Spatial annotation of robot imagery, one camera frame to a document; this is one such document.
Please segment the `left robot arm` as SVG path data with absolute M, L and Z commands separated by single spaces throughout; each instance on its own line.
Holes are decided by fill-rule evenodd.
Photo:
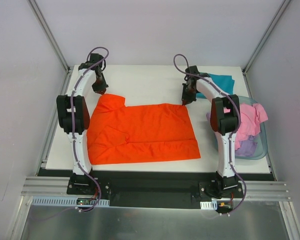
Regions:
M 78 67 L 78 78 L 74 86 L 56 98 L 59 126 L 66 133 L 72 150 L 73 171 L 69 184 L 78 187 L 84 194 L 95 191 L 96 183 L 90 175 L 92 164 L 88 157 L 87 132 L 90 114 L 86 102 L 90 90 L 103 95 L 109 85 L 103 71 L 106 58 L 99 53 L 89 53 L 87 60 Z

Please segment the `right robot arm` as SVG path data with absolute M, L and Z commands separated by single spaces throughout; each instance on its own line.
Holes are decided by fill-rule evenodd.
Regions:
M 182 105 L 195 102 L 198 93 L 211 103 L 209 121 L 217 139 L 218 167 L 215 180 L 204 188 L 204 193 L 216 199 L 227 197 L 239 185 L 234 170 L 235 140 L 241 123 L 239 97 L 223 91 L 210 75 L 200 73 L 195 65 L 185 69 L 184 80 Z

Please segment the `orange t-shirt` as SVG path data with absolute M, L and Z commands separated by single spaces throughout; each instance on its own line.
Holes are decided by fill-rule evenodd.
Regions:
M 183 161 L 201 157 L 188 109 L 162 103 L 126 106 L 123 96 L 102 95 L 87 130 L 92 165 Z

